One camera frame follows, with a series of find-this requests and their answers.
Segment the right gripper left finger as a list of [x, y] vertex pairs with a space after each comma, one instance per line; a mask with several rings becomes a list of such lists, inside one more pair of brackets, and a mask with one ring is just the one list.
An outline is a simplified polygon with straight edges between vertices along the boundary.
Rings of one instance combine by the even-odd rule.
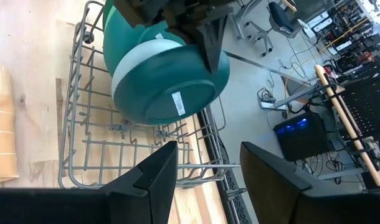
[[177, 169], [170, 141], [99, 189], [0, 189], [0, 223], [167, 223]]

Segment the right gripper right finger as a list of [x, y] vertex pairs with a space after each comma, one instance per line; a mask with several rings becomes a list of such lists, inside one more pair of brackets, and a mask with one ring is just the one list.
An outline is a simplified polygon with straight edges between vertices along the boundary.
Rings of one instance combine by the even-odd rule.
[[259, 223], [380, 223], [380, 191], [351, 193], [251, 142], [240, 145], [245, 186]]

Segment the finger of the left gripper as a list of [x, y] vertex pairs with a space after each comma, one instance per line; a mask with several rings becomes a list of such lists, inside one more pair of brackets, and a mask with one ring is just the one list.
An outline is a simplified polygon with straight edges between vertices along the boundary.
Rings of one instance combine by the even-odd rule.
[[222, 40], [227, 16], [215, 19], [204, 19], [196, 26], [196, 41], [201, 51], [202, 59], [210, 73], [217, 71], [222, 50]]

